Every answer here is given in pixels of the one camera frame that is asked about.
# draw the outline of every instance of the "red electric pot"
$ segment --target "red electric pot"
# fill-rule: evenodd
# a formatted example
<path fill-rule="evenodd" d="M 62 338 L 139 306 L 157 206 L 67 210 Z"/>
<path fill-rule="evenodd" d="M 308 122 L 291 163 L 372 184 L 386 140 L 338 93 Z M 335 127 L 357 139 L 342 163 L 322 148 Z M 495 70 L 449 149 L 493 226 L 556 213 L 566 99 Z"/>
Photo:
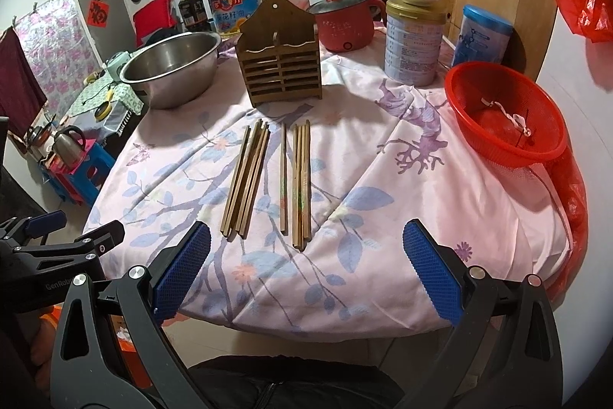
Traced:
<path fill-rule="evenodd" d="M 370 6 L 381 10 L 387 25 L 382 0 L 324 0 L 307 11 L 315 15 L 321 43 L 333 53 L 346 53 L 368 46 L 375 36 Z"/>

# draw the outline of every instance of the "pot handle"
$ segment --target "pot handle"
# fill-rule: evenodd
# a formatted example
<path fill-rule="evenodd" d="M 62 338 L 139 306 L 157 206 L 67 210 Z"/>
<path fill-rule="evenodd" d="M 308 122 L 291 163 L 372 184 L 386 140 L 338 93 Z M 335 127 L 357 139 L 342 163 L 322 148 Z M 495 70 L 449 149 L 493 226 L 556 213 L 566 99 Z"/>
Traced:
<path fill-rule="evenodd" d="M 85 134 L 80 128 L 76 127 L 75 125 L 69 125 L 68 127 L 65 127 L 62 130 L 57 131 L 56 134 L 68 134 L 69 132 L 76 132 L 77 134 L 79 134 L 79 136 L 81 136 L 81 139 L 83 139 L 83 144 L 81 145 L 79 142 L 77 142 L 77 144 L 83 151 L 85 151 L 85 145 L 87 144 L 87 140 L 85 139 Z"/>
<path fill-rule="evenodd" d="M 369 6 L 375 6 L 381 10 L 381 18 L 383 24 L 387 27 L 387 11 L 385 10 L 385 3 L 382 0 L 368 0 Z"/>

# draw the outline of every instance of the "jacket zipper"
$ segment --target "jacket zipper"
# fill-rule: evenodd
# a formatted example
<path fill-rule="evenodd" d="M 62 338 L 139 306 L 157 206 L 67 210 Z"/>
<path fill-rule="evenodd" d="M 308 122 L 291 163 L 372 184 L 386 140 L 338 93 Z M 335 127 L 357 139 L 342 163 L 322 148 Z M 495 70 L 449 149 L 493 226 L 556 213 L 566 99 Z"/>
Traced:
<path fill-rule="evenodd" d="M 280 385 L 281 383 L 283 382 L 269 384 L 266 387 L 266 390 L 262 392 L 262 395 L 260 395 L 260 398 L 257 399 L 257 402 L 254 405 L 253 409 L 265 409 L 265 407 L 270 402 L 270 398 L 272 397 L 272 394 L 274 393 L 275 388 L 277 388 L 277 386 Z"/>

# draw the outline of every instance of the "blue gripper pad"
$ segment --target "blue gripper pad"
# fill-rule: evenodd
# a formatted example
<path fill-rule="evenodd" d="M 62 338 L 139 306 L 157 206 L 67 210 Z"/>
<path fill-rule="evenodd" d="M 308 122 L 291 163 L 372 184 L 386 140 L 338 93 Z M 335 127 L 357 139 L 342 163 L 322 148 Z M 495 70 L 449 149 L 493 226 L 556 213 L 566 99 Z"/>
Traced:
<path fill-rule="evenodd" d="M 402 244 L 438 315 L 457 326 L 464 313 L 462 290 L 434 249 L 434 240 L 419 222 L 412 220 L 402 233 Z"/>
<path fill-rule="evenodd" d="M 40 238 L 66 227 L 66 214 L 61 210 L 45 213 L 30 219 L 24 228 L 24 233 L 30 238 Z"/>
<path fill-rule="evenodd" d="M 205 223 L 196 222 L 176 247 L 162 250 L 149 266 L 152 271 L 160 261 L 165 264 L 153 285 L 152 309 L 157 323 L 177 315 L 210 251 L 211 231 Z"/>

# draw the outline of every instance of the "floral curtain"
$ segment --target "floral curtain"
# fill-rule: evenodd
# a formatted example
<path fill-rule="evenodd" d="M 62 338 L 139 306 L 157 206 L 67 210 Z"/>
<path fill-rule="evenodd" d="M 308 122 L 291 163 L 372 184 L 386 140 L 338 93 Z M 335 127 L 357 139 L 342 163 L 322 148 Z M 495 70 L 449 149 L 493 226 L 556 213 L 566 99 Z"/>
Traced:
<path fill-rule="evenodd" d="M 48 0 L 21 18 L 15 31 L 36 80 L 48 98 L 48 111 L 64 116 L 99 68 L 74 0 Z"/>

